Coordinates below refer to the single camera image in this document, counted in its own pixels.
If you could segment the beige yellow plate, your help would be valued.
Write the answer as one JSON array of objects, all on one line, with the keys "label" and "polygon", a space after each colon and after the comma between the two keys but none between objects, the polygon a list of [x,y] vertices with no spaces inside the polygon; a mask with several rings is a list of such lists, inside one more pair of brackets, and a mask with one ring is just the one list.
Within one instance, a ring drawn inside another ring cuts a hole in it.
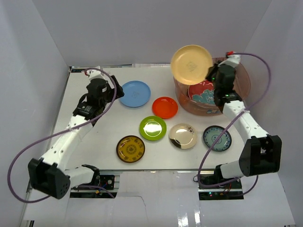
[{"label": "beige yellow plate", "polygon": [[195,85],[202,82],[213,59],[207,49],[199,45],[187,45],[177,50],[170,62],[172,75],[184,85]]}]

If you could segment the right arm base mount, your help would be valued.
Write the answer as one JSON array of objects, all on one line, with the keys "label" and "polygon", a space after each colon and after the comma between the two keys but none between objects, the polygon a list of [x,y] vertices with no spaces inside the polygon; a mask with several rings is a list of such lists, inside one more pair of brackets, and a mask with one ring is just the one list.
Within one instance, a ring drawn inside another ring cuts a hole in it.
[{"label": "right arm base mount", "polygon": [[202,187],[198,185],[200,201],[243,200],[243,189],[240,180],[215,187]]}]

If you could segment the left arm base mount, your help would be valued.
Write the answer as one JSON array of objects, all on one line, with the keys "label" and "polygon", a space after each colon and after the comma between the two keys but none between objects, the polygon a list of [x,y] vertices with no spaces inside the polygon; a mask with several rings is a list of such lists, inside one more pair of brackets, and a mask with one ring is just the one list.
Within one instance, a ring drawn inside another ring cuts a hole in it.
[{"label": "left arm base mount", "polygon": [[84,183],[71,189],[71,198],[114,199],[116,197],[115,176],[98,175],[91,183]]}]

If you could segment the red teal floral plate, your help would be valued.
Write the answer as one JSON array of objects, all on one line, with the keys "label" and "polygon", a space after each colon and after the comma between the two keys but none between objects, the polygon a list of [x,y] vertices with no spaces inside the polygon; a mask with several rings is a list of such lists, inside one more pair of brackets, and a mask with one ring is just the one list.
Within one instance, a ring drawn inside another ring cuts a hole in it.
[{"label": "red teal floral plate", "polygon": [[215,105],[214,86],[212,82],[204,80],[198,84],[190,85],[187,90],[191,100],[207,105]]}]

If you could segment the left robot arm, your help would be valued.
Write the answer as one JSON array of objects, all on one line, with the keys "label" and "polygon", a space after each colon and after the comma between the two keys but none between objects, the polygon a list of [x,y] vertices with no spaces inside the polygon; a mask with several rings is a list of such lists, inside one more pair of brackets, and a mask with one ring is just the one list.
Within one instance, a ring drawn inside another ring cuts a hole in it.
[{"label": "left robot arm", "polygon": [[114,75],[105,80],[101,75],[90,79],[85,93],[72,113],[67,126],[68,132],[58,140],[39,159],[31,159],[28,172],[31,186],[56,199],[65,196],[71,187],[70,176],[64,172],[69,158],[85,135],[97,123],[96,117],[105,113],[105,107],[113,100],[124,96],[123,89]]}]

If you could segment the cream brown glossy plate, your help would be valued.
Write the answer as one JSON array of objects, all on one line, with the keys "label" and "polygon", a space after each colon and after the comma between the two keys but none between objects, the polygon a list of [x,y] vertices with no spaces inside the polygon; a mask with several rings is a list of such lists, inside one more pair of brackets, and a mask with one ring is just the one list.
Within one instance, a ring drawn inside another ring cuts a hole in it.
[{"label": "cream brown glossy plate", "polygon": [[197,143],[197,132],[193,126],[180,123],[170,129],[169,140],[179,149],[190,149]]}]

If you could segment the light blue plate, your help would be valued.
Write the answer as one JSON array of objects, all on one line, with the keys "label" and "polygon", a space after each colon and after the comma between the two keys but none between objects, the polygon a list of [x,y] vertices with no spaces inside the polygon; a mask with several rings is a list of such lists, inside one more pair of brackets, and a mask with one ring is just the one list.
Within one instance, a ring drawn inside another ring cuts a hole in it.
[{"label": "light blue plate", "polygon": [[124,96],[119,98],[120,102],[130,108],[137,108],[145,105],[151,97],[150,87],[138,80],[126,82],[122,85]]}]

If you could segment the yellow brown patterned plate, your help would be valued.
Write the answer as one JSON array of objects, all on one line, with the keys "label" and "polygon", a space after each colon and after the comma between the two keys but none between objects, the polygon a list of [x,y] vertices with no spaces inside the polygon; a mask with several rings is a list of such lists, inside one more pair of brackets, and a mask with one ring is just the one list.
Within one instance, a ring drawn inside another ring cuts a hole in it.
[{"label": "yellow brown patterned plate", "polygon": [[142,159],[145,154],[143,140],[134,135],[128,135],[117,143],[116,155],[125,163],[135,163]]}]

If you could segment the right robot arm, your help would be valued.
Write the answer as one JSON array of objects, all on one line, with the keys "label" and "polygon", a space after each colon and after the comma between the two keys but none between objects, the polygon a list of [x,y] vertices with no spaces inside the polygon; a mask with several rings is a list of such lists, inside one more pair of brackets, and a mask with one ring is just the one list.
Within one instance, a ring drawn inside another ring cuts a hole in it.
[{"label": "right robot arm", "polygon": [[206,79],[213,83],[215,105],[231,120],[244,143],[238,160],[216,166],[212,182],[223,189],[232,179],[278,172],[282,141],[279,136],[272,136],[259,126],[234,90],[235,68],[215,64],[209,69]]}]

